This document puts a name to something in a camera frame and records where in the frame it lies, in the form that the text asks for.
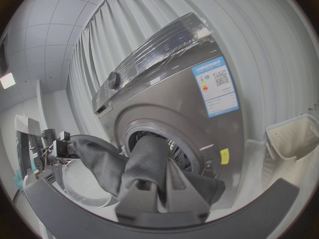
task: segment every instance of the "yellow warning sticker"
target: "yellow warning sticker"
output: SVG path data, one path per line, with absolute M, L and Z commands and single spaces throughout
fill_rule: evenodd
M 229 163 L 229 149 L 222 149 L 220 151 L 221 165 L 227 165 Z

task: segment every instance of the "wall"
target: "wall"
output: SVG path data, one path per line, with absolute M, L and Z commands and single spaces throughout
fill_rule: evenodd
M 49 128 L 56 129 L 57 133 L 65 130 L 71 134 L 79 134 L 65 90 L 43 95 L 42 100 Z M 14 118 L 17 114 L 39 121 L 40 129 L 44 129 L 37 98 L 15 105 L 0 114 L 0 179 L 11 200 L 18 190 L 13 181 L 16 170 L 19 169 L 14 129 Z M 24 194 L 17 197 L 15 206 L 30 228 L 40 235 L 39 220 Z
M 2 183 L 2 187 L 5 192 L 8 194 L 10 199 L 13 199 L 14 194 L 17 192 L 18 187 L 13 182 L 13 178 L 15 177 L 14 170 L 10 165 L 7 152 L 5 151 L 2 134 L 0 130 L 0 180 Z
M 14 172 L 19 169 L 16 146 L 16 130 L 14 129 L 14 118 L 17 114 L 29 117 L 40 122 L 40 113 L 38 109 L 37 98 L 32 98 L 30 100 L 24 101 L 6 110 L 0 115 L 2 139 L 4 142 L 5 150 L 7 152 L 7 156 Z
M 71 135 L 80 133 L 65 90 L 43 95 L 42 102 L 48 127 L 55 129 L 57 135 L 62 131 Z

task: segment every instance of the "laundry basket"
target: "laundry basket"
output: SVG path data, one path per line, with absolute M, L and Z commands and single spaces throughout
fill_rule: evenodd
M 267 127 L 263 189 L 278 178 L 299 186 L 318 157 L 319 122 L 309 114 Z

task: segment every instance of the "curtain fold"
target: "curtain fold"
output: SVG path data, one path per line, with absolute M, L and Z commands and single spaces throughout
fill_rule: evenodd
M 286 0 L 106 0 L 70 63 L 67 92 L 82 133 L 107 140 L 93 95 L 141 42 L 189 12 L 203 18 L 224 52 L 248 138 L 263 140 L 267 126 L 316 107 L 318 54 Z

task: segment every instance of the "ceiling light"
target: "ceiling light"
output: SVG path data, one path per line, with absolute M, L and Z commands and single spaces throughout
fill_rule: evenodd
M 9 74 L 3 76 L 2 78 L 0 78 L 0 81 L 1 81 L 1 84 L 2 84 L 4 89 L 7 89 L 10 86 L 16 84 L 16 82 L 14 81 L 12 73 L 9 73 Z

